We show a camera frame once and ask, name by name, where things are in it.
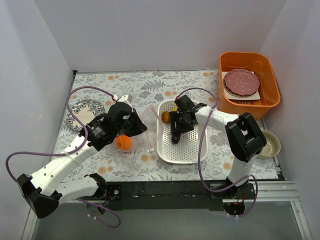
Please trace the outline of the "clear zip top bag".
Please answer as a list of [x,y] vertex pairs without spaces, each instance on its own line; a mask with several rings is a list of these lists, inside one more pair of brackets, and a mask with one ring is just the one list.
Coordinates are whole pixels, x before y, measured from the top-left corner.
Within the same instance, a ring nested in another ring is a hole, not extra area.
[[147,131],[140,135],[130,137],[132,140],[132,147],[129,151],[121,151],[116,146],[116,137],[112,144],[108,145],[106,149],[111,153],[128,153],[133,151],[138,152],[153,152],[156,143],[161,139],[164,133],[164,125],[161,117],[156,112],[153,105],[148,106],[140,115],[141,121],[147,126]]

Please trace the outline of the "orange fruit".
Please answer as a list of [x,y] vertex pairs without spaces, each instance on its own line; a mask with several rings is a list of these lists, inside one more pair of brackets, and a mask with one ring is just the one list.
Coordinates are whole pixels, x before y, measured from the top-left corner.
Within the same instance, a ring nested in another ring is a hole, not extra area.
[[130,137],[126,135],[120,135],[116,138],[115,144],[119,150],[127,152],[132,148],[133,143]]

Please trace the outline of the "purple eggplant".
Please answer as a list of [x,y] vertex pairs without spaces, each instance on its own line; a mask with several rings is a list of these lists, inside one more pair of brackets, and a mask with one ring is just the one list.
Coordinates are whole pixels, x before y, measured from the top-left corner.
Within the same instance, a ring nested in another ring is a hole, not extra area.
[[175,133],[172,134],[171,141],[172,141],[172,143],[174,145],[176,145],[176,144],[178,144],[180,142],[181,135],[182,135],[181,132],[175,132]]

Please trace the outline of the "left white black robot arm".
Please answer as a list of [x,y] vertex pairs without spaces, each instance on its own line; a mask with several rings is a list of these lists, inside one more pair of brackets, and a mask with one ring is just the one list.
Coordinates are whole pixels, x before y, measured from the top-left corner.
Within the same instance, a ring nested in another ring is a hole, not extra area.
[[39,219],[53,213],[60,204],[80,197],[101,200],[107,193],[107,182],[97,173],[80,180],[64,179],[84,161],[97,154],[120,135],[138,136],[147,127],[129,104],[117,102],[107,113],[96,116],[77,135],[65,151],[31,175],[22,174],[17,184],[23,198]]

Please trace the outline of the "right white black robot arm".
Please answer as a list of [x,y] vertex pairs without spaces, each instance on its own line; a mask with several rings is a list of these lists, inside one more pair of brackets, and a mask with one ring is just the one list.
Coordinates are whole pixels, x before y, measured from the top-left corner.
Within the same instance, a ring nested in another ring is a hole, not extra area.
[[204,103],[194,104],[187,95],[177,97],[174,103],[177,110],[169,113],[173,144],[178,144],[181,135],[192,131],[195,125],[202,125],[204,129],[211,127],[226,134],[234,156],[231,171],[225,184],[218,188],[209,187],[207,184],[204,187],[213,194],[225,192],[232,199],[239,198],[245,192],[251,177],[254,159],[267,144],[255,118],[248,112],[237,115],[222,112]]

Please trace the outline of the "brown kiwi fruit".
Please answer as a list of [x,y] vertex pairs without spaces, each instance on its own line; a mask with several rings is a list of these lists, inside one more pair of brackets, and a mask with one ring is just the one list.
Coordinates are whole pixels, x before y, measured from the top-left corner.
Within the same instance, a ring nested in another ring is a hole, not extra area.
[[161,114],[161,121],[165,124],[170,124],[171,123],[171,117],[170,117],[170,112],[169,111],[164,111]]

